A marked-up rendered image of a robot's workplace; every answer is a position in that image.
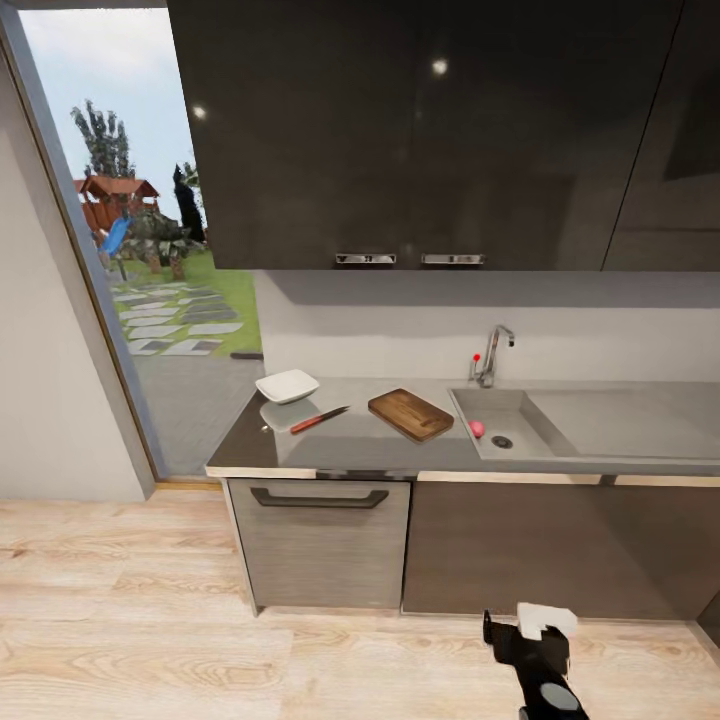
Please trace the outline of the cutting board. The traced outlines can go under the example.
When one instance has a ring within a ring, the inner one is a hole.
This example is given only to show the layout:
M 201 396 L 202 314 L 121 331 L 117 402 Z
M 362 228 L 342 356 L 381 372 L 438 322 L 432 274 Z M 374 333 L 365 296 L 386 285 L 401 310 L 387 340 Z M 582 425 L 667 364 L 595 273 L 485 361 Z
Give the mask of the cutting board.
M 368 407 L 417 442 L 430 438 L 454 423 L 453 416 L 403 388 L 370 400 Z

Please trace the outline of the vidalia onion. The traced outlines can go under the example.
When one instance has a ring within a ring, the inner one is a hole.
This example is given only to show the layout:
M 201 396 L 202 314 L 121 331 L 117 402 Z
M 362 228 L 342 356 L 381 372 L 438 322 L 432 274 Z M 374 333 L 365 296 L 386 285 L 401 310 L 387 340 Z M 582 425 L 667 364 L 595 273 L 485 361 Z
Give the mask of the vidalia onion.
M 476 438 L 482 437 L 485 434 L 484 424 L 478 421 L 471 421 L 469 423 L 472 432 Z

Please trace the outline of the parer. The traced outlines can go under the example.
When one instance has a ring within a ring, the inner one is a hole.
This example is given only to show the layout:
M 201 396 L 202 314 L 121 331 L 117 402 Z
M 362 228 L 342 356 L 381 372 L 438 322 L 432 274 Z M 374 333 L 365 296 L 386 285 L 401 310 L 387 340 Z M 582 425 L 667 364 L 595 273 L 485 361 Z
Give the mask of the parer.
M 324 418 L 327 418 L 327 417 L 329 417 L 329 416 L 331 416 L 331 415 L 334 415 L 334 414 L 336 414 L 336 413 L 338 413 L 338 412 L 340 412 L 340 411 L 343 411 L 343 410 L 346 409 L 346 408 L 348 408 L 348 407 L 338 408 L 338 409 L 335 409 L 335 410 L 333 410 L 333 411 L 330 411 L 330 412 L 328 412 L 328 413 L 326 413 L 326 414 L 323 414 L 323 415 L 321 415 L 321 416 L 315 416 L 313 419 L 304 421 L 304 422 L 296 425 L 295 427 L 290 428 L 290 431 L 293 432 L 293 433 L 296 433 L 296 432 L 298 432 L 298 431 L 300 431 L 300 430 L 303 430 L 303 429 L 305 429 L 305 428 L 307 428 L 307 427 L 309 427 L 309 426 L 311 426 L 311 425 L 313 425 L 313 424 L 316 424 L 316 423 L 320 422 L 320 420 L 322 420 L 322 419 L 324 419 Z

